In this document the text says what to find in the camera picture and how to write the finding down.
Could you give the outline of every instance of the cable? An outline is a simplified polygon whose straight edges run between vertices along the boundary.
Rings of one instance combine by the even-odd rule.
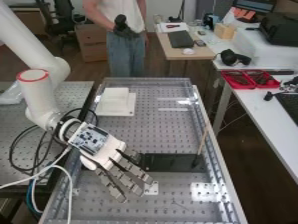
[[[227,126],[230,126],[235,121],[237,121],[244,115],[247,115],[247,114],[243,113],[237,118],[235,118],[230,123],[227,123],[226,126],[219,130],[219,132],[220,132]]]
[[[74,111],[78,111],[78,110],[82,110],[83,108],[77,108],[77,109],[73,109],[70,110],[63,116],[62,118],[65,118],[70,113],[73,113]],[[95,126],[98,126],[98,117],[94,113],[92,110],[87,109],[87,111],[92,114],[94,118],[95,118]],[[41,136],[41,139],[39,139],[39,142],[38,142],[38,146],[35,148],[35,155],[34,155],[34,162],[33,162],[33,166],[30,168],[21,168],[18,167],[14,162],[13,162],[13,151],[14,151],[14,148],[15,148],[15,145],[19,141],[19,139],[23,137],[23,135],[26,135],[29,133],[29,131],[31,131],[31,129],[37,128],[37,125],[26,128],[18,135],[17,137],[14,138],[13,142],[11,142],[11,145],[9,147],[9,163],[10,163],[10,166],[18,170],[19,172],[26,172],[26,171],[31,171],[42,164],[42,162],[45,161],[46,157],[47,157],[47,153],[49,153],[49,149],[50,149],[50,146],[51,146],[51,143],[53,143],[53,140],[54,140],[54,135],[55,135],[55,132],[57,130],[53,131],[53,134],[51,134],[51,137],[50,137],[50,140],[49,140],[49,144],[47,144],[47,147],[46,147],[46,151],[45,151],[45,154],[43,154],[43,157],[42,159],[38,161],[38,163],[35,164],[35,160],[38,158],[38,151],[39,151],[39,148],[42,146],[42,141],[43,141],[43,138],[45,138],[45,135],[46,135],[46,132],[43,133],[43,135]]]
[[[70,212],[71,212],[71,189],[73,189],[71,177],[70,177],[67,171],[61,166],[53,165],[53,168],[58,168],[66,174],[67,179],[69,179],[67,223],[70,223],[70,217],[71,217],[71,214],[70,214]],[[31,182],[31,194],[30,194],[31,206],[38,213],[42,213],[42,211],[38,210],[38,208],[35,206],[35,202],[34,202],[34,186],[35,186],[34,184],[35,184],[35,178],[33,179],[33,182]]]
[[[75,109],[70,110],[66,114],[63,114],[61,120],[62,120],[70,113],[73,113],[73,112],[75,112],[75,111],[78,111],[78,110],[83,110],[83,108],[75,108]],[[94,112],[92,110],[90,110],[90,109],[86,109],[86,110],[92,114],[92,116],[94,116],[94,118],[95,118],[95,126],[98,126],[99,121],[98,121],[98,117],[96,117],[96,115],[95,115],[95,112]]]
[[[34,210],[34,208],[31,207],[31,203],[30,203],[30,191],[31,191],[31,181],[29,183],[29,187],[27,187],[27,191],[26,191],[26,196],[25,196],[25,202],[26,202],[26,207],[27,209],[31,211],[31,213],[34,215],[39,215],[39,213]]]
[[[215,5],[216,5],[216,0],[214,0],[214,2],[212,2],[212,15],[214,15],[214,11],[215,11]]]
[[[6,188],[6,187],[10,187],[10,186],[13,186],[13,185],[15,185],[15,184],[23,183],[23,182],[31,180],[33,178],[35,178],[37,176],[39,176],[39,174],[42,174],[43,172],[46,172],[46,171],[55,165],[55,163],[57,163],[57,162],[61,160],[61,158],[66,155],[66,153],[70,151],[70,149],[71,149],[71,147],[69,146],[69,147],[63,150],[63,152],[61,153],[61,155],[59,155],[59,157],[55,159],[55,161],[54,161],[49,166],[46,166],[38,173],[35,173],[35,174],[34,174],[33,176],[30,176],[30,177],[26,177],[26,178],[23,178],[23,179],[21,179],[21,180],[17,180],[17,181],[11,182],[11,183],[9,183],[9,184],[3,184],[3,185],[1,185],[1,186],[0,186],[0,190],[3,189],[3,188]]]

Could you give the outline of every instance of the red box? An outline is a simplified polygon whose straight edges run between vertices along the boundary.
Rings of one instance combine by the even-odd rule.
[[[255,88],[255,82],[248,78],[243,71],[226,70],[220,72],[220,75],[234,89]]]
[[[244,73],[253,81],[256,88],[273,89],[279,87],[280,83],[272,78],[272,76],[267,72],[261,70],[245,70]]]

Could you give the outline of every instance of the mouse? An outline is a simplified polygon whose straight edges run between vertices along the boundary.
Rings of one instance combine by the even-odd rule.
[[[187,55],[194,54],[194,50],[191,48],[184,48],[183,54],[187,54]]]

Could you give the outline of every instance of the cardboard box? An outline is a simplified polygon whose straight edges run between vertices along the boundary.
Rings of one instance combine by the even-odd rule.
[[[232,39],[235,32],[234,26],[226,26],[222,23],[216,23],[214,33],[220,39]]]
[[[77,40],[85,62],[103,61],[106,54],[106,31],[94,24],[75,26]]]

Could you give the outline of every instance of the white cable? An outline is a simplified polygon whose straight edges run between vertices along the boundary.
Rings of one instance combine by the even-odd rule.
[[[17,185],[17,184],[19,184],[19,183],[22,183],[22,182],[26,182],[26,181],[34,179],[35,177],[38,177],[39,174],[42,174],[43,172],[46,172],[46,171],[55,165],[55,163],[57,163],[57,162],[61,160],[61,158],[66,155],[66,153],[70,151],[70,149],[71,149],[71,147],[69,146],[69,147],[63,150],[62,154],[61,154],[59,157],[55,159],[55,161],[54,161],[49,166],[46,166],[46,167],[45,167],[37,174],[34,174],[33,176],[30,176],[30,177],[27,177],[27,178],[25,178],[25,179],[22,179],[22,180],[17,180],[17,181],[14,181],[14,182],[11,182],[11,183],[9,183],[9,184],[3,184],[2,186],[0,186],[0,190],[3,189],[3,188],[6,188],[6,187],[10,187],[10,186],[13,186],[13,185]]]
[[[216,5],[216,0],[214,0],[214,3],[212,3],[212,15],[214,15],[214,11],[215,11],[215,5]]]
[[[31,201],[31,206],[33,206],[34,210],[38,213],[42,213],[43,211],[38,210],[38,208],[35,206],[35,202],[34,202],[34,184],[35,184],[35,180],[37,180],[37,178],[33,179],[33,183],[31,183],[30,201]]]
[[[67,196],[69,202],[67,202],[67,222],[66,222],[66,224],[70,224],[70,218],[71,218],[71,189],[73,189],[71,177],[70,177],[70,174],[67,173],[67,171],[61,166],[53,165],[51,167],[58,168],[66,174],[67,179],[69,179],[69,196]],[[33,205],[34,210],[37,212],[42,213],[42,211],[38,210],[38,208],[35,206],[35,202],[34,202],[34,184],[35,184],[35,178],[34,178],[33,183],[31,183],[31,193],[30,193],[31,205]]]
[[[228,124],[224,125],[224,127],[219,130],[219,132],[230,125],[232,124],[235,121],[237,121],[243,116],[245,115],[245,113],[243,113],[237,118],[235,118]]]

